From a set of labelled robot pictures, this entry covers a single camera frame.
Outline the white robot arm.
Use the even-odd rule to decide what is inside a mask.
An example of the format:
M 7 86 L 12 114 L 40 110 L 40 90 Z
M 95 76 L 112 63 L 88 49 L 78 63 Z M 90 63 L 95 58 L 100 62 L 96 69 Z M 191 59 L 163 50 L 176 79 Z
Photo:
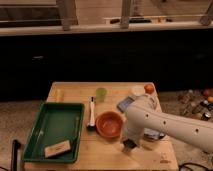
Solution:
M 212 122 L 163 113 L 156 107 L 156 99 L 149 94 L 132 102 L 125 110 L 123 138 L 138 144 L 143 129 L 149 128 L 213 153 Z

